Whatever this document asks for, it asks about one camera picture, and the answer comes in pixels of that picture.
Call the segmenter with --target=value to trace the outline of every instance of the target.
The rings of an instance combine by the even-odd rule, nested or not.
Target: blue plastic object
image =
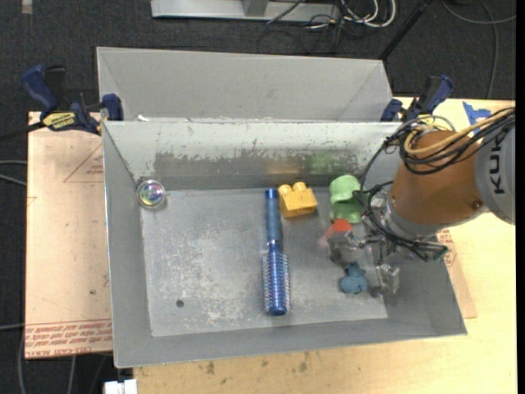
[[[354,262],[345,266],[347,277],[341,280],[341,290],[344,293],[357,294],[368,290],[368,282],[364,276],[365,271],[359,267],[359,264]]]
[[[108,120],[124,120],[124,110],[122,109],[121,100],[115,94],[102,96],[102,103],[107,109]]]
[[[491,111],[489,109],[474,109],[472,105],[469,105],[466,102],[463,102],[463,109],[467,114],[468,123],[473,126],[477,123],[478,118],[488,118],[491,116]],[[479,129],[473,131],[474,134],[478,133]]]
[[[31,98],[41,102],[45,112],[50,112],[58,107],[58,101],[46,85],[44,79],[44,67],[41,64],[31,67],[22,76],[22,86]]]
[[[98,135],[100,122],[89,115],[89,109],[85,108],[83,103],[73,103],[68,111],[57,111],[59,102],[46,84],[45,71],[44,66],[39,64],[31,67],[22,76],[24,89],[31,98],[41,102],[44,106],[44,110],[40,113],[40,121],[52,131],[78,130]],[[124,119],[121,101],[115,94],[104,95],[102,103],[93,105],[91,108],[93,107],[105,107],[109,120],[121,121]]]
[[[452,94],[453,90],[454,85],[448,76],[428,76],[423,91],[412,101],[406,120],[413,120],[420,113],[432,114],[436,107]]]
[[[276,189],[265,191],[268,254],[262,260],[264,309],[275,317],[290,310],[288,258],[281,252],[281,213]]]
[[[383,111],[380,121],[392,122],[399,114],[399,111],[401,111],[401,107],[403,107],[403,103],[401,101],[398,99],[392,99],[388,105],[386,105],[385,111]]]

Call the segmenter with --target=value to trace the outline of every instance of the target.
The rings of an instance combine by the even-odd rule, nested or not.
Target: cardboard
[[[101,138],[30,133],[26,359],[112,350],[105,221]]]

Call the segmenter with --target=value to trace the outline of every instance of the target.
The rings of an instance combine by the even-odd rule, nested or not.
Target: blue clamp
[[[392,99],[388,105],[386,105],[385,111],[381,115],[381,122],[392,122],[401,112],[403,103],[398,99]]]
[[[454,85],[449,77],[445,75],[428,76],[423,91],[412,100],[407,109],[405,121],[413,120],[421,113],[432,114],[436,107],[452,94],[453,90]]]
[[[98,135],[100,122],[89,115],[89,110],[92,108],[106,108],[109,120],[124,119],[121,101],[115,94],[104,95],[101,103],[91,107],[86,107],[82,101],[82,103],[73,103],[69,110],[58,111],[59,101],[46,83],[46,71],[43,65],[31,67],[22,76],[22,86],[31,98],[44,106],[44,110],[40,113],[40,121],[50,130],[78,130]]]

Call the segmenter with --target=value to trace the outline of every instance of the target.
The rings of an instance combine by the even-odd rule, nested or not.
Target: gray carpet
[[[392,25],[372,34],[360,25],[350,26],[337,45],[334,35],[291,24],[152,20],[150,1],[33,0],[33,15],[22,15],[21,0],[0,0],[0,135],[23,127],[25,114],[40,109],[20,84],[24,71],[35,64],[64,64],[70,99],[82,92],[94,103],[97,46],[377,58],[419,0],[396,0],[399,10]],[[452,16],[444,4],[461,16],[485,22],[516,13],[516,0],[434,1],[386,61],[394,94],[415,95],[427,75],[446,74],[454,82],[453,98],[514,99],[516,20],[495,26],[467,23]],[[26,159],[26,145],[25,136],[0,142],[0,160]],[[0,174],[25,179],[25,169],[19,166],[1,166]],[[25,188],[0,181],[0,206],[2,326],[24,319]],[[0,332],[0,392],[20,391],[20,337],[20,330]],[[73,392],[89,391],[100,364],[97,380],[116,377],[111,360],[102,359],[79,358]],[[70,359],[23,364],[27,392],[66,392],[70,366]]]

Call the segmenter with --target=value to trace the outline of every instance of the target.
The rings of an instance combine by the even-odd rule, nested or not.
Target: cable
[[[17,160],[0,161],[0,165],[27,165],[27,161],[17,161]]]
[[[383,235],[390,243],[391,247],[387,250],[387,255],[392,254],[397,250],[398,247],[405,248],[409,252],[415,254],[423,261],[428,261],[430,258],[438,259],[442,257],[447,252],[447,247],[445,245],[430,242],[430,241],[411,241],[409,239],[403,238],[402,236],[396,235],[389,227],[388,224],[383,224],[377,218],[372,207],[373,197],[382,190],[384,186],[391,184],[391,181],[372,187],[370,190],[365,190],[365,183],[367,179],[368,172],[370,171],[371,166],[377,160],[382,151],[386,151],[388,146],[391,146],[394,142],[402,140],[403,135],[406,135],[407,132],[411,131],[411,127],[414,123],[420,122],[421,119],[414,119],[407,121],[401,125],[393,135],[387,137],[382,143],[381,147],[376,151],[372,156],[367,166],[364,168],[363,174],[360,180],[360,188],[354,192],[356,200],[363,206],[363,221],[368,224],[375,232]]]
[[[102,360],[100,361],[100,364],[98,365],[97,372],[95,372],[95,376],[93,378],[93,381],[91,382],[91,387],[89,388],[88,394],[93,394],[94,389],[98,384],[98,376],[100,375],[100,372],[102,371],[102,367],[104,366],[104,363],[106,363],[107,356],[103,355]]]
[[[10,176],[3,175],[3,174],[0,174],[0,180],[13,182],[13,183],[15,183],[15,184],[18,184],[19,186],[27,186],[27,183],[26,183],[26,182],[23,182],[23,181],[17,180],[16,178],[11,178]]]
[[[491,19],[490,21],[476,21],[475,19],[468,19],[467,17],[463,17],[459,15],[458,13],[456,13],[455,11],[453,11],[450,7],[446,5],[445,0],[441,0],[441,3],[452,16],[455,16],[458,19],[461,19],[462,21],[473,23],[475,25],[498,25],[500,23],[510,22],[516,19],[516,15],[512,15],[511,17],[507,17],[505,19],[499,19],[497,21],[495,21],[494,19]]]
[[[25,327],[24,323],[2,325],[0,326],[0,332],[6,331],[6,330],[15,330],[17,328],[23,328],[23,327]]]
[[[485,126],[487,124],[491,124],[492,122],[498,121],[500,118],[502,118],[502,117],[504,117],[506,115],[508,115],[508,113],[505,112],[505,111],[498,112],[498,113],[493,114],[492,116],[486,118],[483,121],[480,121],[480,122],[478,122],[476,124],[473,124],[473,125],[471,125],[471,126],[469,126],[467,128],[464,128],[461,131],[456,132],[451,137],[448,137],[448,138],[446,138],[446,139],[444,139],[442,141],[439,141],[437,143],[434,143],[434,144],[432,144],[430,146],[427,146],[427,147],[421,148],[421,149],[412,149],[412,148],[410,148],[410,145],[412,144],[412,141],[413,141],[413,137],[418,133],[418,131],[416,131],[416,130],[411,131],[411,133],[409,134],[408,138],[405,139],[405,141],[404,141],[404,151],[406,153],[408,153],[408,154],[414,155],[414,154],[431,152],[432,150],[442,149],[444,146],[457,141],[458,139],[460,139],[464,135],[467,135],[471,131],[474,131],[474,130],[476,130],[477,128],[479,128],[481,126]]]
[[[476,21],[474,19],[468,19],[467,17],[463,17],[463,16],[459,15],[458,13],[456,13],[455,11],[453,11],[450,7],[448,7],[446,5],[445,0],[441,0],[441,4],[443,5],[443,7],[452,16],[457,17],[461,21],[464,21],[464,22],[467,22],[467,23],[472,23],[474,25],[492,25],[493,30],[494,30],[494,61],[492,62],[492,72],[491,72],[491,80],[489,82],[489,88],[488,88],[488,90],[486,92],[486,98],[487,99],[491,99],[492,90],[493,90],[493,87],[494,87],[496,66],[498,64],[498,56],[499,56],[499,53],[500,53],[500,50],[499,50],[500,40],[499,40],[499,37],[498,37],[498,30],[497,30],[496,26],[498,24],[501,24],[501,23],[513,21],[514,19],[516,19],[516,15],[512,15],[511,17],[507,17],[507,18],[504,18],[504,19],[499,19],[499,20],[496,21],[494,19],[493,15],[492,15],[492,12],[490,11],[489,7],[484,2],[482,2],[482,6],[485,9],[485,11],[487,12],[487,14],[489,15],[490,20],[489,21]]]
[[[18,361],[16,363],[16,372],[18,373],[18,386],[20,387],[21,394],[27,394],[27,390],[25,389],[24,371],[22,369],[24,358],[24,342],[25,332],[23,331],[20,341],[20,348],[18,349]]]
[[[71,359],[71,370],[69,372],[69,383],[67,384],[67,394],[73,392],[73,380],[75,379],[76,356]]]
[[[495,69],[498,65],[498,54],[500,53],[500,39],[498,38],[498,29],[496,27],[496,23],[494,21],[494,17],[492,15],[492,12],[489,10],[489,7],[482,3],[483,8],[488,13],[489,17],[492,21],[492,29],[494,30],[494,61],[492,62],[492,73],[491,73],[491,81],[489,82],[489,89],[486,92],[486,98],[491,99],[492,96],[492,88],[494,86],[494,79],[495,79]]]
[[[414,175],[429,175],[445,169],[446,167],[463,162],[473,156],[486,144],[489,144],[495,138],[503,139],[506,133],[515,126],[516,116],[513,107],[501,109],[486,120],[480,121],[466,129],[454,133],[447,139],[443,139],[436,144],[422,149],[410,149],[410,145],[421,135],[434,131],[432,128],[425,126],[415,126],[411,131],[405,131],[399,138],[399,155],[407,169]],[[480,128],[478,133],[465,139],[467,133]],[[467,153],[467,150],[479,141],[479,144],[473,151]],[[423,157],[416,157],[414,154],[424,153]],[[435,165],[436,162],[445,160],[442,164]],[[412,165],[425,165],[426,169],[415,169]]]
[[[283,11],[280,15],[274,17],[273,19],[269,20],[266,24],[267,25],[270,25],[274,22],[277,22],[277,21],[280,21],[283,17],[285,17],[286,15],[288,15],[289,13],[291,13],[299,4],[301,4],[302,2],[304,2],[304,0],[298,0],[297,2],[295,2],[294,4],[292,4],[288,9],[286,9],[285,11]]]
[[[386,21],[376,23],[374,20],[379,14],[379,2],[377,0],[372,0],[374,4],[373,14],[368,14],[366,16],[357,16],[356,13],[349,8],[349,4],[345,0],[339,0],[339,2],[341,5],[341,11],[346,12],[349,15],[349,17],[346,14],[344,15],[344,19],[346,21],[355,22],[372,28],[383,28],[390,25],[390,23],[392,23],[392,21],[395,19],[395,13],[397,10],[395,0],[388,0],[388,2],[390,2],[390,17]]]

